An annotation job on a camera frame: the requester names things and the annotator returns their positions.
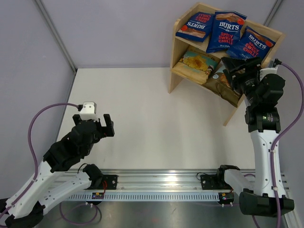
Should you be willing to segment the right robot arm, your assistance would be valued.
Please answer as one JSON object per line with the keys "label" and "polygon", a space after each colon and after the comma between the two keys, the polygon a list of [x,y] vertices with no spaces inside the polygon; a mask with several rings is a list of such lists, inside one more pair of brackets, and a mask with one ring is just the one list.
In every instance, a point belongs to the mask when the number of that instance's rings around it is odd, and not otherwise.
{"label": "right robot arm", "polygon": [[221,165],[215,177],[220,188],[230,186],[239,196],[244,215],[277,217],[294,210],[281,180],[278,141],[281,132],[276,105],[283,96],[285,80],[271,67],[264,73],[259,57],[221,59],[230,87],[246,98],[245,121],[255,155],[255,182],[236,166]]}

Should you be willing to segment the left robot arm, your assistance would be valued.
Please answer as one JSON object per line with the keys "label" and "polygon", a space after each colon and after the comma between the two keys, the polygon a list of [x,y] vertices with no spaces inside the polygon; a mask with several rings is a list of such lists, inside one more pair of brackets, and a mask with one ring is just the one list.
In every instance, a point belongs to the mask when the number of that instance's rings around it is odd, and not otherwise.
{"label": "left robot arm", "polygon": [[33,228],[52,208],[74,193],[106,187],[101,170],[95,164],[88,164],[71,180],[49,189],[57,178],[88,156],[94,144],[114,136],[114,123],[109,114],[104,114],[105,126],[99,118],[83,120],[79,114],[75,114],[73,120],[75,126],[51,145],[31,179],[12,197],[1,199],[0,215],[7,215],[6,228]]}

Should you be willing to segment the tan kettle chips bag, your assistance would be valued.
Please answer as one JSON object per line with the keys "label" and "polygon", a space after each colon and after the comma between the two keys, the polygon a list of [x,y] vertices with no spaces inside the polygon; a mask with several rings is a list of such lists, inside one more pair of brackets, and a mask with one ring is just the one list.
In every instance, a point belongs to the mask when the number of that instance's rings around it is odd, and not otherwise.
{"label": "tan kettle chips bag", "polygon": [[202,85],[206,83],[210,74],[217,68],[219,63],[220,58],[196,47],[189,46],[171,71]]}

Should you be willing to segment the light blue cassava chips bag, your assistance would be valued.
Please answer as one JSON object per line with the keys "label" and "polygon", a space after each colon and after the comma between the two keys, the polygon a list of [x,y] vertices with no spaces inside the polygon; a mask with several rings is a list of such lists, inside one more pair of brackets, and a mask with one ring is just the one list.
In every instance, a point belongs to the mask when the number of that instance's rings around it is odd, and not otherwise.
{"label": "light blue cassava chips bag", "polygon": [[212,75],[209,76],[206,83],[202,86],[209,89],[222,99],[229,102],[234,107],[238,106],[238,102],[241,98],[241,95],[236,93],[231,87],[226,79],[226,76],[223,72],[225,66],[220,62],[219,66]]}

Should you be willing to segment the blue Burts bag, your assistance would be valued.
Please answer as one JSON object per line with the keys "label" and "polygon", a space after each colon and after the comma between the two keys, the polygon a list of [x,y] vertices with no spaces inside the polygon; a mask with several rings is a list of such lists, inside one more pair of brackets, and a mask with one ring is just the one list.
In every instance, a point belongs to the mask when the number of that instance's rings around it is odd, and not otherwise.
{"label": "blue Burts bag", "polygon": [[256,57],[263,59],[275,44],[273,40],[259,34],[251,27],[246,26],[239,42],[232,45],[226,53],[235,59],[250,59]]}
{"label": "blue Burts bag", "polygon": [[230,48],[240,40],[247,16],[235,11],[215,11],[207,53]]}
{"label": "blue Burts bag", "polygon": [[191,41],[204,42],[211,33],[214,18],[215,14],[198,12],[175,35]]}

